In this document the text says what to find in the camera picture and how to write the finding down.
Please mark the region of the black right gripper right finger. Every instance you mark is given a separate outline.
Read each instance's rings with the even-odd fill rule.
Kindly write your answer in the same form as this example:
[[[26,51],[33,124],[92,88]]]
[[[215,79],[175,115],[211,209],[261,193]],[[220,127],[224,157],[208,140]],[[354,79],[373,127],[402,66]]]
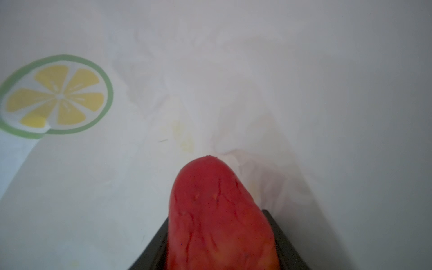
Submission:
[[[267,210],[262,210],[267,218],[276,243],[276,251],[279,259],[281,270],[310,270],[305,261],[301,258],[299,253],[295,250],[294,246],[285,236],[284,232],[277,224],[276,220],[271,216]]]

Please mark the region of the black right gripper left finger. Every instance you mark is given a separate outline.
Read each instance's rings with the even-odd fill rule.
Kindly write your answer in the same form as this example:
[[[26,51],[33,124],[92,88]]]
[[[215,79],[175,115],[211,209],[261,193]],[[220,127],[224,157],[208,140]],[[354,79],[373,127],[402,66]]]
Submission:
[[[129,270],[165,270],[168,243],[168,218]]]

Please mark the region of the red fake apple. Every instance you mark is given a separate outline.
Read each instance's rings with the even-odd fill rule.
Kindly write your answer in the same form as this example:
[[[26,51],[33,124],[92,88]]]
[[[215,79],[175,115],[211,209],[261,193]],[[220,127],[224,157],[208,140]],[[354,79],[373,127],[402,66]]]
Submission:
[[[234,171],[214,156],[186,164],[169,198],[168,270],[277,270],[272,228]]]

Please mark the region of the white plastic bag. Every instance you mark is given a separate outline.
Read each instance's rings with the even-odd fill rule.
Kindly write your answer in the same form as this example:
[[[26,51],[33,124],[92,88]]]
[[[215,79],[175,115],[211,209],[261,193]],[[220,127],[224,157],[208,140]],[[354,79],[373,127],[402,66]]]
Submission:
[[[430,1],[2,1],[1,82],[98,65],[93,127],[1,132],[1,268],[126,270],[214,155],[314,270],[432,267]]]

